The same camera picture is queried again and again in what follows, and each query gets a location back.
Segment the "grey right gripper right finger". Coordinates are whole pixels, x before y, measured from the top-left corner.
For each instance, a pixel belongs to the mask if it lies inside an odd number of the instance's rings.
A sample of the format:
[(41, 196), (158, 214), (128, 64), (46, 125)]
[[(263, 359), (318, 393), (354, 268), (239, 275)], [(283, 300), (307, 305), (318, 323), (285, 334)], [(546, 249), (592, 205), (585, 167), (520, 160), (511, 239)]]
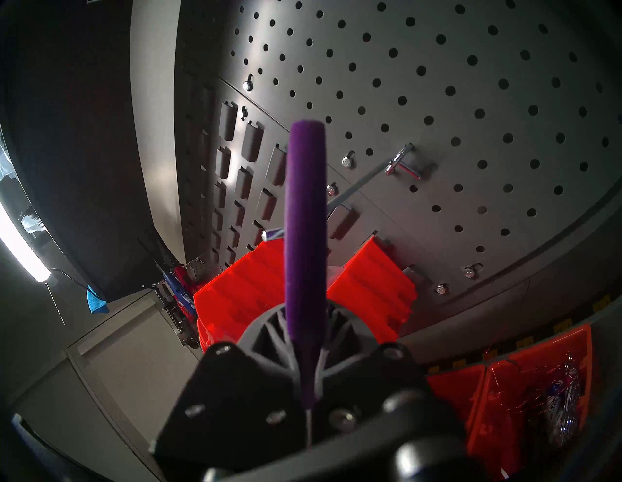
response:
[(380, 343), (371, 329), (357, 315), (344, 306), (327, 302), (325, 336), (317, 362), (317, 375), (350, 359), (367, 355)]

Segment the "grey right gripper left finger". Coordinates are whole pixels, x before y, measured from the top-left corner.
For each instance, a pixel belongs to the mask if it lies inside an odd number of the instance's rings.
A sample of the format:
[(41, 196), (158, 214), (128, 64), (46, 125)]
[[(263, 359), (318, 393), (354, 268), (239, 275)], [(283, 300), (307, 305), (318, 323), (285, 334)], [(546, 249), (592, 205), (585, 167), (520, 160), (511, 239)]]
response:
[(298, 371), (284, 303), (253, 320), (238, 340), (237, 347), (267, 372)]

